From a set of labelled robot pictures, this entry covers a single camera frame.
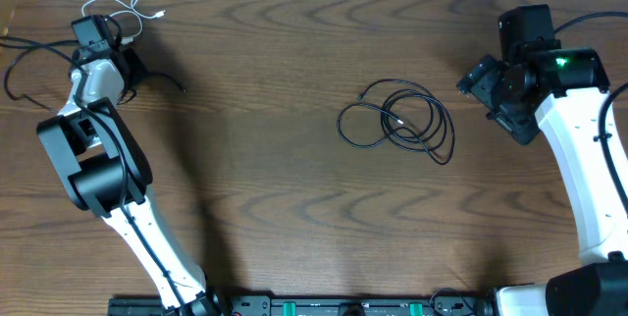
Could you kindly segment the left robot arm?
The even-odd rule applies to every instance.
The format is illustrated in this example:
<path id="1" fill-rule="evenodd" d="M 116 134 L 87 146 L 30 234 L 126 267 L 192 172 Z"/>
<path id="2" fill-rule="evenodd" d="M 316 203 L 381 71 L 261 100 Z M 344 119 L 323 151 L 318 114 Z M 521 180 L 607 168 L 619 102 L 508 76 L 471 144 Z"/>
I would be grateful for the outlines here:
<path id="1" fill-rule="evenodd" d="M 154 203 L 150 165 L 117 110 L 134 98 L 133 85 L 146 69 L 112 17 L 90 15 L 71 27 L 75 51 L 64 58 L 71 92 L 36 128 L 68 197 L 126 242 L 158 290 L 164 314 L 231 314 Z"/>

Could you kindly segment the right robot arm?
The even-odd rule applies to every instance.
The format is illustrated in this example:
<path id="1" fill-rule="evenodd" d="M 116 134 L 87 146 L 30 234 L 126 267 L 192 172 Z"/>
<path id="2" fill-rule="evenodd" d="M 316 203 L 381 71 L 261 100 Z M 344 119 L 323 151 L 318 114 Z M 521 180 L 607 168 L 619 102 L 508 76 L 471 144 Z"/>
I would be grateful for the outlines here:
<path id="1" fill-rule="evenodd" d="M 580 267 L 544 284 L 499 287 L 479 315 L 624 315 L 627 312 L 627 156 L 599 54 L 565 49 L 547 5 L 498 19 L 501 57 L 485 56 L 457 85 L 517 142 L 547 139 L 576 223 Z"/>

